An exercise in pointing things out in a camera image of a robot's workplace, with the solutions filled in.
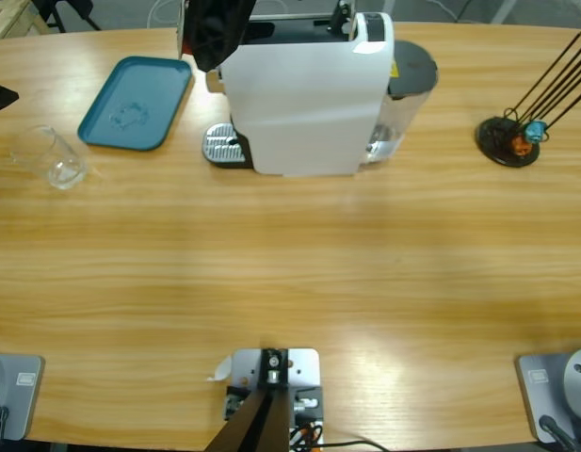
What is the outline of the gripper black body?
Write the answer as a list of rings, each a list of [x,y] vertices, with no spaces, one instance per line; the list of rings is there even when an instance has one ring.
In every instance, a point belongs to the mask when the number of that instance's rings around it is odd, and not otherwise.
[[[254,5],[254,0],[188,2],[188,53],[201,71],[214,70],[236,50]]]

